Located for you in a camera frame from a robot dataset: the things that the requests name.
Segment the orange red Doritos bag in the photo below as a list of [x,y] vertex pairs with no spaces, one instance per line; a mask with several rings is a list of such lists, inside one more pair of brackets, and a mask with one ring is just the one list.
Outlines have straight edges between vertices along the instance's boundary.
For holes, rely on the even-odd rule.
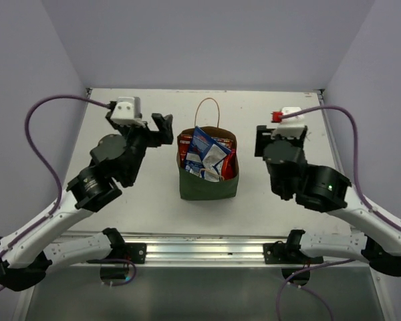
[[[230,138],[213,137],[213,139],[229,149],[233,148],[234,140],[232,140]],[[190,146],[191,140],[192,140],[192,135],[190,135],[190,134],[181,134],[178,138],[179,166],[181,168],[184,168],[184,161],[185,161],[186,154],[188,152],[188,148]]]

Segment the pink Real chips bag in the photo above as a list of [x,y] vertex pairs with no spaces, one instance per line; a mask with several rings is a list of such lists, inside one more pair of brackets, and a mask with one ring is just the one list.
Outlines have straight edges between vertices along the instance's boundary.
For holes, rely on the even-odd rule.
[[229,180],[234,178],[235,156],[236,156],[236,150],[233,148],[231,152],[223,159],[223,164],[221,167],[221,176],[223,180]]

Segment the blue snack bag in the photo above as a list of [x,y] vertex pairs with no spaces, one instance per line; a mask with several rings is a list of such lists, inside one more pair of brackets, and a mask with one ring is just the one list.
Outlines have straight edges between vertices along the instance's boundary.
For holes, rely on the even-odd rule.
[[223,159],[231,152],[201,127],[195,127],[184,161],[184,170],[213,183],[224,181],[221,176]]

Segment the green brown paper bag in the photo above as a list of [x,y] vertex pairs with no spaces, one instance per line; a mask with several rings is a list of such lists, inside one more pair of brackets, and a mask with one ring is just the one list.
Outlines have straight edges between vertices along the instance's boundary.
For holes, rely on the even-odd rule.
[[239,184],[237,138],[220,127],[221,109],[217,107],[214,126],[183,130],[177,137],[177,165],[180,198],[186,201],[212,201],[235,197]]

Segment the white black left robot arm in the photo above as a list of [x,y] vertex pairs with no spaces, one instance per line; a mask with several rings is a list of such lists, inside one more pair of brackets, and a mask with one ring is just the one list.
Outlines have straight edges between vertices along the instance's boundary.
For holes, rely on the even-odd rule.
[[42,281],[53,270],[76,263],[122,263],[130,252],[115,228],[92,237],[56,243],[76,223],[87,219],[135,183],[147,148],[173,143],[172,115],[153,113],[153,131],[144,121],[114,125],[115,134],[100,139],[90,151],[90,164],[74,177],[58,198],[30,223],[0,237],[0,285],[20,292]]

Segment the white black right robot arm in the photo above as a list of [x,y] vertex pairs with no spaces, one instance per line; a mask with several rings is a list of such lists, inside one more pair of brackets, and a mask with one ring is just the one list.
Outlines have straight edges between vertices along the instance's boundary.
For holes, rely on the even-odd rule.
[[337,217],[357,229],[349,235],[309,234],[293,229],[285,242],[266,245],[280,263],[318,263],[323,257],[352,259],[373,270],[401,277],[401,231],[368,209],[350,180],[337,170],[310,165],[303,149],[307,129],[299,138],[288,139],[275,129],[256,128],[255,156],[266,164],[271,190],[284,201]]

